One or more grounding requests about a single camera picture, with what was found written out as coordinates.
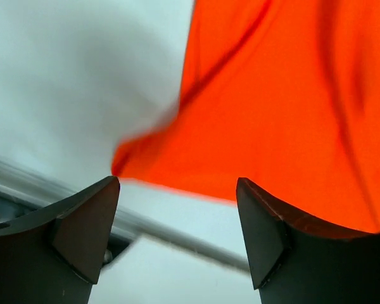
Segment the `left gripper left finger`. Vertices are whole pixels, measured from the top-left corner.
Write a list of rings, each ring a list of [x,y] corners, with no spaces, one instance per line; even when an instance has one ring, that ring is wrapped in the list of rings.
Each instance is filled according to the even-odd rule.
[[[85,277],[66,264],[48,242],[49,223],[39,226],[34,211],[0,224],[0,303],[87,303],[98,283],[105,246],[96,245],[94,275]],[[88,246],[72,241],[78,262],[94,258]]]

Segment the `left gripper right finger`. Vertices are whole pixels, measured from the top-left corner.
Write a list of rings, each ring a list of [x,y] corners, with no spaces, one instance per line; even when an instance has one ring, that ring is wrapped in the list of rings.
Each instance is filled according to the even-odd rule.
[[[315,217],[247,178],[236,199],[262,303],[380,303],[380,233]]]

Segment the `orange shorts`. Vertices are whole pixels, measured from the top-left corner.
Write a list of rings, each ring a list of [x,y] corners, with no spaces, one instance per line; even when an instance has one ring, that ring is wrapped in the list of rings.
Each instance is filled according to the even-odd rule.
[[[380,1],[196,1],[179,102],[114,175],[380,231]]]

